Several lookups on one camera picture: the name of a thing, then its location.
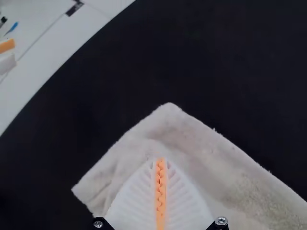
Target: orange object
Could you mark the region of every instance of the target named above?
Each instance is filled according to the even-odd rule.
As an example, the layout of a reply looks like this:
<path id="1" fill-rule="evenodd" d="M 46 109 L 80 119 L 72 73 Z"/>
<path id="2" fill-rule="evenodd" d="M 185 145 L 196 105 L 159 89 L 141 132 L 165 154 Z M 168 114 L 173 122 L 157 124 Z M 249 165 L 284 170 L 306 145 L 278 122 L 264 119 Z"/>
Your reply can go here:
<path id="1" fill-rule="evenodd" d="M 15 41 L 14 39 L 9 39 L 7 41 L 4 41 L 0 43 L 0 54 L 4 53 L 5 51 L 8 51 L 10 49 L 15 48 Z"/>
<path id="2" fill-rule="evenodd" d="M 164 230 L 166 209 L 166 163 L 164 158 L 158 159 L 156 163 L 156 220 L 157 230 Z"/>

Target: screw head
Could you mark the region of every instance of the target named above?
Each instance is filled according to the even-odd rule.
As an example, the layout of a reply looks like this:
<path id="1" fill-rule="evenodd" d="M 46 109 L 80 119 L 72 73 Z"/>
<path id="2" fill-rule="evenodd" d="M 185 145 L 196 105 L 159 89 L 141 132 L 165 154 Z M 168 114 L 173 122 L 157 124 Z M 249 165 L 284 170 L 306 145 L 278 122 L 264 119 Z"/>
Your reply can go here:
<path id="1" fill-rule="evenodd" d="M 98 229 L 99 229 L 99 228 L 102 228 L 102 226 L 103 226 L 102 222 L 99 221 L 99 220 L 95 221 L 93 225 L 94 225 L 96 228 L 98 228 Z"/>
<path id="2" fill-rule="evenodd" d="M 218 217 L 215 219 L 214 222 L 217 226 L 226 226 L 228 224 L 228 220 L 226 217 Z"/>

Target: white object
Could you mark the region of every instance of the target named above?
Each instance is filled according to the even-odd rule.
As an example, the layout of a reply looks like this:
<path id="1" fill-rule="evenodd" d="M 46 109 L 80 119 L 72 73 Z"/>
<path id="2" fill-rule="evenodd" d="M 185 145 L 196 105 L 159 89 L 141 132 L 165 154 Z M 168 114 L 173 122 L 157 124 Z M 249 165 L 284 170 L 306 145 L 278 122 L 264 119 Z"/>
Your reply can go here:
<path id="1" fill-rule="evenodd" d="M 59 67 L 109 21 L 84 5 L 42 35 L 0 84 L 0 136 Z"/>
<path id="2" fill-rule="evenodd" d="M 213 217 L 184 173 L 166 160 L 165 230 L 203 230 Z M 149 160 L 123 185 L 105 218 L 116 230 L 156 230 L 156 160 Z"/>
<path id="3" fill-rule="evenodd" d="M 227 217 L 230 229 L 307 229 L 307 203 L 300 196 L 171 103 L 124 134 L 72 191 L 94 216 L 105 216 L 130 175 L 161 156 L 192 179 L 213 217 Z"/>
<path id="4" fill-rule="evenodd" d="M 16 66 L 16 60 L 14 53 L 0 54 L 0 82 L 1 82 L 1 75 L 7 73 L 15 66 Z"/>

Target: folded towel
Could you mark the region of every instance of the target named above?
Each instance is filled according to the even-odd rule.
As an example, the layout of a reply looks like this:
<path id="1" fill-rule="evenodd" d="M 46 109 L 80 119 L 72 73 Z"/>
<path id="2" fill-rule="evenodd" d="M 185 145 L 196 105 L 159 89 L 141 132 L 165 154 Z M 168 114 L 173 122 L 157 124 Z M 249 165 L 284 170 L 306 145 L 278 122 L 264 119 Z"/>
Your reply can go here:
<path id="1" fill-rule="evenodd" d="M 124 134 L 72 191 L 94 216 L 104 216 L 129 176 L 163 156 L 194 182 L 213 216 L 228 218 L 230 229 L 307 229 L 307 203 L 299 195 L 171 103 Z"/>

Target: white surface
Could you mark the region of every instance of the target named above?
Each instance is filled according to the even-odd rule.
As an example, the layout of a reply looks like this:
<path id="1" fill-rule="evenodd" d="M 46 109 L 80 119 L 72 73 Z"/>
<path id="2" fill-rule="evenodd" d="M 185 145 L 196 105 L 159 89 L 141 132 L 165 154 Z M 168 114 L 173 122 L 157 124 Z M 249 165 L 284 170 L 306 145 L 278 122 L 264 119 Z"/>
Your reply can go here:
<path id="1" fill-rule="evenodd" d="M 15 66 L 16 66 L 16 60 L 14 53 L 6 52 L 0 54 L 0 84 L 1 84 L 1 75 L 7 73 Z"/>
<path id="2" fill-rule="evenodd" d="M 58 68 L 109 21 L 84 5 L 42 35 L 0 84 L 0 135 Z"/>
<path id="3" fill-rule="evenodd" d="M 105 218 L 116 230 L 156 230 L 155 215 L 155 163 L 151 161 L 125 182 Z"/>
<path id="4" fill-rule="evenodd" d="M 114 18 L 135 0 L 83 0 L 85 4 L 98 9 L 108 17 Z"/>
<path id="5" fill-rule="evenodd" d="M 4 38 L 15 39 L 16 60 L 70 7 L 72 0 L 11 0 L 1 9 L 1 16 L 8 18 L 0 29 L 0 38 L 19 22 L 16 29 Z"/>
<path id="6" fill-rule="evenodd" d="M 213 217 L 184 173 L 165 160 L 165 230 L 203 230 Z M 156 230 L 156 160 L 140 167 L 116 195 L 105 218 L 116 230 Z"/>

